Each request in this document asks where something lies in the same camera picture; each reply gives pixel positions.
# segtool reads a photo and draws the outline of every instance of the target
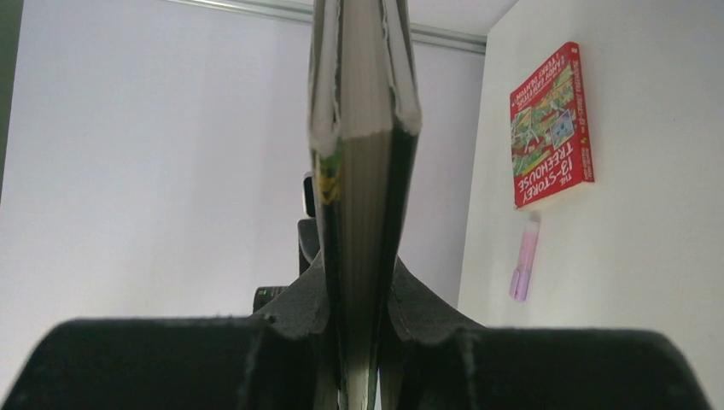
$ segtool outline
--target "illustrated book cover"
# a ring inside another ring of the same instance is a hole
[[[568,42],[511,93],[515,207],[542,208],[594,181],[581,56]]]

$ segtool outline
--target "curtain rail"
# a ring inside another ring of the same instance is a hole
[[[312,6],[283,0],[167,0],[174,3],[190,4],[244,13],[260,15],[284,21],[312,23]],[[430,26],[412,24],[412,41],[420,44],[435,45],[453,50],[468,51],[485,55],[485,36],[475,36],[463,32],[453,32]]]

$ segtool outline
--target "book spine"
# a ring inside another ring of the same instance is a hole
[[[583,181],[593,182],[593,155],[591,153],[591,140],[588,136],[588,115],[586,111],[586,94],[583,90],[583,73],[581,70],[581,51],[576,43],[569,48],[571,66],[573,69],[575,110],[578,116],[578,144],[581,151],[581,165],[583,168]]]

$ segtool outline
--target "white wall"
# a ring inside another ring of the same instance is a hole
[[[0,208],[0,390],[78,316],[249,314],[297,275],[310,27],[152,0],[26,0]],[[482,56],[417,46],[401,254],[455,304]]]
[[[521,0],[488,36],[460,309],[491,326],[662,331],[724,407],[724,3]],[[542,213],[528,301],[508,296],[509,95],[581,44],[598,183]]]

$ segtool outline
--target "book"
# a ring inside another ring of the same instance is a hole
[[[519,210],[594,182],[577,43],[564,44],[511,93],[511,156]]]
[[[316,0],[308,139],[341,407],[374,408],[422,113],[406,0]]]

